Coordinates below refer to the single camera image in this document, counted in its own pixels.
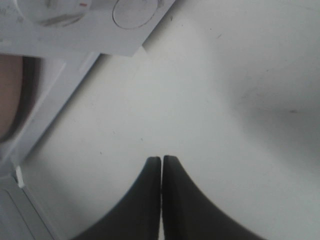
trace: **floor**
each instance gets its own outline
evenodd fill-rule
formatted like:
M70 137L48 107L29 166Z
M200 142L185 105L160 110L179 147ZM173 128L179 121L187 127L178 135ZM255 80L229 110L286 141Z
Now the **floor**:
M102 56L22 166L60 238L109 211L148 156L171 154L245 227L318 240L319 12L177 0L133 57Z

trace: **white floor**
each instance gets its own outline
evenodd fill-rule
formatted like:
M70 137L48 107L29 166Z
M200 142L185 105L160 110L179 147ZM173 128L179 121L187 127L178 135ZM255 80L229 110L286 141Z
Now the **white floor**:
M270 240L320 236L320 2L177 0L133 57L104 56L23 165L61 239L148 156Z

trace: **white appliance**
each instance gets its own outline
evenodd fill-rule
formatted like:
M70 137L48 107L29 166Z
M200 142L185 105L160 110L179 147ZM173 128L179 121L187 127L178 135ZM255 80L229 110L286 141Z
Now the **white appliance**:
M38 86L22 127L0 144L0 240L56 239L21 189L19 164L100 53L133 55L173 2L1 0L0 54L38 58Z

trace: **washing machine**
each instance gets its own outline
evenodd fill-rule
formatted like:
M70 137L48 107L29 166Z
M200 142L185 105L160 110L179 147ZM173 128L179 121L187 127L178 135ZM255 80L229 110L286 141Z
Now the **washing machine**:
M0 144L0 239L53 240L20 163L101 53L133 55L174 0L2 0L0 54L23 56L32 99Z

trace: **white wall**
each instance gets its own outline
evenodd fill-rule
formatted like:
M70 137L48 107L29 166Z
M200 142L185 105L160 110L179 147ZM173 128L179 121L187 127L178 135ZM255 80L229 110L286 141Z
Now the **white wall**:
M102 57L23 165L63 239L177 155L266 239L320 236L320 2L178 0L132 58Z

